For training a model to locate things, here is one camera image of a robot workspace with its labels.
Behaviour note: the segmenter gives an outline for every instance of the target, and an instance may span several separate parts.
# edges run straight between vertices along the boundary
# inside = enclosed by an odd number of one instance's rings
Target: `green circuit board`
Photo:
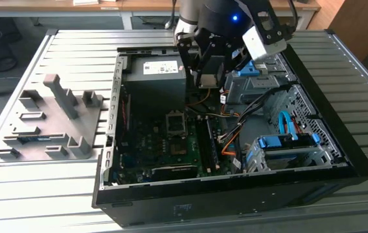
[[[212,117],[211,130],[216,137],[220,133],[219,119]],[[124,183],[144,183],[151,179],[145,176],[151,169],[164,166],[196,166],[197,177],[229,174],[229,159],[220,160],[220,169],[205,171],[203,155],[196,130],[196,118],[185,120],[187,136],[168,137],[164,118],[147,122],[137,122],[132,150],[123,154],[121,163],[124,171],[120,174]]]

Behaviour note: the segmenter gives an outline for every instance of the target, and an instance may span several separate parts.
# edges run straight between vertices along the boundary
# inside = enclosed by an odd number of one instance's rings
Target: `slotted metal surface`
[[[47,36],[16,91],[0,116],[0,131],[15,114],[13,106],[23,88],[43,88],[44,73],[59,73],[61,86],[79,95],[95,90],[108,108],[117,47],[172,45],[164,31],[60,31]],[[291,41],[309,73],[368,156],[368,72],[333,35],[296,32]],[[103,111],[96,132],[104,132],[108,112]],[[97,135],[95,146],[105,136]],[[0,231],[105,232],[121,230],[109,217],[91,208],[96,158],[88,160],[0,162]],[[225,232],[277,230],[297,232],[368,231],[368,181],[340,190],[311,206],[289,208],[253,216],[200,219],[181,224],[136,227],[136,231],[208,228]]]

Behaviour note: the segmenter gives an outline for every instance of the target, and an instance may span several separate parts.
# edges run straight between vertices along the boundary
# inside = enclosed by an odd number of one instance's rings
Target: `sticker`
[[[144,74],[171,74],[171,73],[179,73],[177,61],[144,63]]]
[[[173,216],[183,216],[189,212],[192,208],[192,204],[185,204],[185,205],[175,205],[173,206]]]
[[[119,10],[119,7],[101,7],[101,10]]]
[[[240,167],[241,167],[241,162],[240,162],[236,158],[233,158],[233,164],[235,164],[236,168],[240,169]]]
[[[224,95],[220,96],[220,103],[225,104],[225,96]]]
[[[267,65],[265,64],[255,64],[256,69],[265,69]]]

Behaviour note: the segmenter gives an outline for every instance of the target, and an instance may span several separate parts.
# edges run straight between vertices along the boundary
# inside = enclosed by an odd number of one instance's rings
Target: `ram slot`
[[[215,139],[211,132],[211,125],[208,119],[196,120],[196,133],[200,148],[201,164],[204,171],[211,173],[219,169],[219,158]]]

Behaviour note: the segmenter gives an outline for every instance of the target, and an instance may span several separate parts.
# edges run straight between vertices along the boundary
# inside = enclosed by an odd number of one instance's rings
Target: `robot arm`
[[[268,16],[265,21],[259,17],[260,13]],[[280,25],[268,0],[183,1],[176,43],[196,86],[201,87],[201,76],[212,74],[221,87],[225,74],[240,70],[251,59],[283,51],[296,22],[293,26]],[[188,52],[193,42],[199,47],[195,57]]]

